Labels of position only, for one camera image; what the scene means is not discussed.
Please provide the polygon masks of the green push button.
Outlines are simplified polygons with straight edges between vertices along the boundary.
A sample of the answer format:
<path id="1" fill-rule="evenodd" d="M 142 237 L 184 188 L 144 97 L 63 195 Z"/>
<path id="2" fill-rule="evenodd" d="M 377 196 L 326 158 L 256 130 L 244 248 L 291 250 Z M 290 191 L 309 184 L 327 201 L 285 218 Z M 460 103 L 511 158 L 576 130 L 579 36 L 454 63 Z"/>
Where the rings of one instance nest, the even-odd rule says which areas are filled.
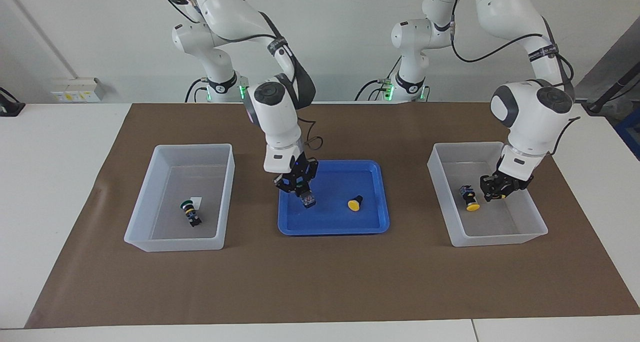
<path id="1" fill-rule="evenodd" d="M 316 198 L 314 197 L 314 194 L 306 197 L 302 196 L 302 181 L 298 181 L 295 184 L 295 195 L 298 197 L 303 207 L 306 209 L 309 209 L 316 204 Z"/>
<path id="2" fill-rule="evenodd" d="M 198 210 L 195 208 L 194 202 L 192 200 L 183 201 L 180 205 L 181 210 L 183 210 L 186 219 L 188 220 L 190 226 L 195 227 L 201 225 L 202 219 L 198 215 Z"/>

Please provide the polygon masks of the translucent white plastic box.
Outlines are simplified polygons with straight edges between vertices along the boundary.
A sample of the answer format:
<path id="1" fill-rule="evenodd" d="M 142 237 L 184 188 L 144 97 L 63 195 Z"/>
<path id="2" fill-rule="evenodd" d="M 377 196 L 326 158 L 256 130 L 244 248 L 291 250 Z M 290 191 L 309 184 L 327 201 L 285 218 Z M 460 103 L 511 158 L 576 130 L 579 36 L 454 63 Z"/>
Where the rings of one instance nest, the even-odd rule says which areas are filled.
<path id="1" fill-rule="evenodd" d="M 235 161 L 228 144 L 158 145 L 125 232 L 147 253 L 224 247 Z M 201 225 L 192 227 L 181 203 L 201 196 Z"/>
<path id="2" fill-rule="evenodd" d="M 519 190 L 503 200 L 485 201 L 480 176 L 496 170 L 501 142 L 436 143 L 427 168 L 446 230 L 455 247 L 522 244 L 548 233 L 530 193 Z M 466 210 L 462 185 L 475 190 L 480 209 Z"/>

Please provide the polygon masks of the blue plastic tray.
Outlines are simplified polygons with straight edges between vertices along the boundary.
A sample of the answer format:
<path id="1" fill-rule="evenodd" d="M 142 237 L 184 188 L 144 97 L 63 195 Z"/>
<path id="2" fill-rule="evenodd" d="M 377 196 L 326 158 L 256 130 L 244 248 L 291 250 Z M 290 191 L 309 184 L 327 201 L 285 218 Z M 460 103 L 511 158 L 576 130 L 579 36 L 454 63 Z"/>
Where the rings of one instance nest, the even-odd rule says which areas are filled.
<path id="1" fill-rule="evenodd" d="M 374 160 L 321 160 L 311 182 L 316 204 L 306 209 L 294 193 L 279 192 L 278 229 L 290 237 L 372 235 L 390 227 L 381 167 Z M 361 210 L 348 201 L 362 196 Z"/>

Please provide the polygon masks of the brown paper table mat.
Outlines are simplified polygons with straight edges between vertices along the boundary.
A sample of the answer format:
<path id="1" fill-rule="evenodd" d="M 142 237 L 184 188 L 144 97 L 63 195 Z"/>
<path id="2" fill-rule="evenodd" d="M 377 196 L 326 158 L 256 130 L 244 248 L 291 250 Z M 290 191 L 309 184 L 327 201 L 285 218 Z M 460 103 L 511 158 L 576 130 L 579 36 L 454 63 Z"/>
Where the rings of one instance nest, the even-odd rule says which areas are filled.
<path id="1" fill-rule="evenodd" d="M 548 233 L 453 247 L 426 166 L 437 142 L 498 141 L 486 103 L 312 105 L 319 159 L 382 172 L 386 233 L 286 237 L 265 138 L 241 105 L 134 104 L 26 328 L 640 314 L 551 158 L 529 192 Z M 228 143 L 235 174 L 219 251 L 146 253 L 124 242 L 153 150 Z"/>

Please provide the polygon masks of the blue crate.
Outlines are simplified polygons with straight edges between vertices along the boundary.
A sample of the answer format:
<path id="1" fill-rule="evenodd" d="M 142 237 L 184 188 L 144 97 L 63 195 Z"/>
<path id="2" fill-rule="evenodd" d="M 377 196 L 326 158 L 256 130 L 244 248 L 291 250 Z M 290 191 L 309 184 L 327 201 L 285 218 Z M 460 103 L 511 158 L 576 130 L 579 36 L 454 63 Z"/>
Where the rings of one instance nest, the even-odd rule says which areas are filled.
<path id="1" fill-rule="evenodd" d="M 629 151 L 640 161 L 640 107 L 620 121 L 614 130 Z"/>

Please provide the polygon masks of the black pole stand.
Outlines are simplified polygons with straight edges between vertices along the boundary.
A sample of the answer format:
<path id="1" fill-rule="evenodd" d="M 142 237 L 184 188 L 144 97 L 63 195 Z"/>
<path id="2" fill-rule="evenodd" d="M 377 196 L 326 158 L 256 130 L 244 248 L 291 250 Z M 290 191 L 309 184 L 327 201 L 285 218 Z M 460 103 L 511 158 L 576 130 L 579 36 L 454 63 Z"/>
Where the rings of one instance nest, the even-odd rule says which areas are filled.
<path id="1" fill-rule="evenodd" d="M 634 78 L 640 74 L 640 60 L 636 62 L 629 71 L 624 74 L 616 83 L 614 83 L 604 94 L 602 94 L 593 103 L 583 103 L 582 107 L 590 115 L 599 114 L 602 111 L 603 106 L 609 101 L 613 101 L 623 88 L 625 88 Z"/>

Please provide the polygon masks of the black desk device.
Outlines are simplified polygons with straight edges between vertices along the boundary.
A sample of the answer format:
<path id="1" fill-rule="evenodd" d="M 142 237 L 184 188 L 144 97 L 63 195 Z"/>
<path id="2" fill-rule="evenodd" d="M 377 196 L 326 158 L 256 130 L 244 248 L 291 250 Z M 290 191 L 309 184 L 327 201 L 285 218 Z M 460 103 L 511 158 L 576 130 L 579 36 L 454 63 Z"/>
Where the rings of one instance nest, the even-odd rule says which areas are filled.
<path id="1" fill-rule="evenodd" d="M 17 117 L 25 106 L 11 92 L 0 87 L 0 117 Z"/>

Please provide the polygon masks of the white wall outlet box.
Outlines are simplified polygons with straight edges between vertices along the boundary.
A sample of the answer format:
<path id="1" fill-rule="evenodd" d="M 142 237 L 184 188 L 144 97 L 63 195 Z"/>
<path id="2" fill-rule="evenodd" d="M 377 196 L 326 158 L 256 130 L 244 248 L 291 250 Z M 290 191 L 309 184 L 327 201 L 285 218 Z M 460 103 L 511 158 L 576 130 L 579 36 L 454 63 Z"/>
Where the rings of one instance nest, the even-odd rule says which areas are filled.
<path id="1" fill-rule="evenodd" d="M 100 103 L 106 95 L 102 83 L 95 77 L 53 80 L 49 92 L 62 103 Z"/>

